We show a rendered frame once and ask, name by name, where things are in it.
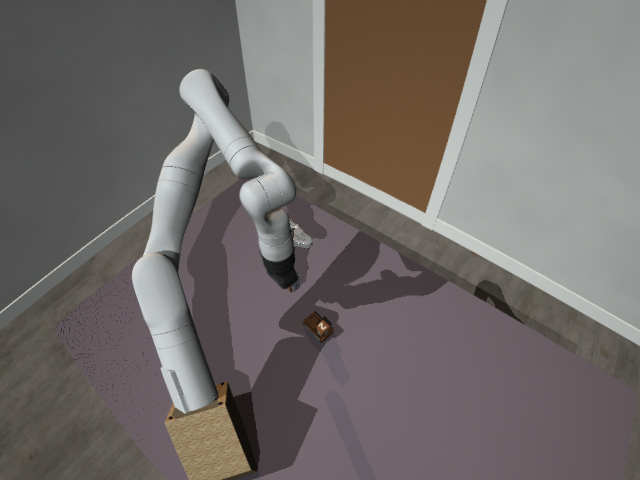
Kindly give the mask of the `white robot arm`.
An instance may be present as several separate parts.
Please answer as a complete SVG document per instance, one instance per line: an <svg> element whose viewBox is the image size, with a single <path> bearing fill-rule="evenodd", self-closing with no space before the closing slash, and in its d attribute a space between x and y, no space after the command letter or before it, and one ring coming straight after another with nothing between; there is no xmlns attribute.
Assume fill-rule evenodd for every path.
<svg viewBox="0 0 640 480"><path fill-rule="evenodd" d="M184 233L213 142L238 178L255 178L243 184L240 200L263 244L280 246L290 238L289 216L281 207L295 199L296 185L230 111L228 92L211 72L188 73L180 96L195 112L194 121L187 138L163 164L151 233L132 281L174 406L186 414L218 397L178 274Z"/></svg>

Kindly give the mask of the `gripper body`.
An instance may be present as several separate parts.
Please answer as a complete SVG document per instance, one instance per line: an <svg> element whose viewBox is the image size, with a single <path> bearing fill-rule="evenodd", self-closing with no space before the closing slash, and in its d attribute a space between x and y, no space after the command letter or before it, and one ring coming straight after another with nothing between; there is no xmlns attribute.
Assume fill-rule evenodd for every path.
<svg viewBox="0 0 640 480"><path fill-rule="evenodd" d="M287 242L280 246L267 246L259 240L259 251L264 266L269 271L267 273L282 289L289 288L297 281L294 269L295 246L310 248L313 245L312 237L289 220L291 235Z"/></svg>

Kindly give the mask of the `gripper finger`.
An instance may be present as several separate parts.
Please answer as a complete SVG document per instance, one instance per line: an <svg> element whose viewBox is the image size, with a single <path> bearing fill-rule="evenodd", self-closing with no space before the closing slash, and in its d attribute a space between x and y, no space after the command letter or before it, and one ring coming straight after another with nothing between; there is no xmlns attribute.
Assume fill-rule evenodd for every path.
<svg viewBox="0 0 640 480"><path fill-rule="evenodd" d="M297 281L293 285L291 285L293 292L295 292L297 289L300 288L300 281L299 281L300 275L298 273L296 273L296 276L297 276Z"/></svg>

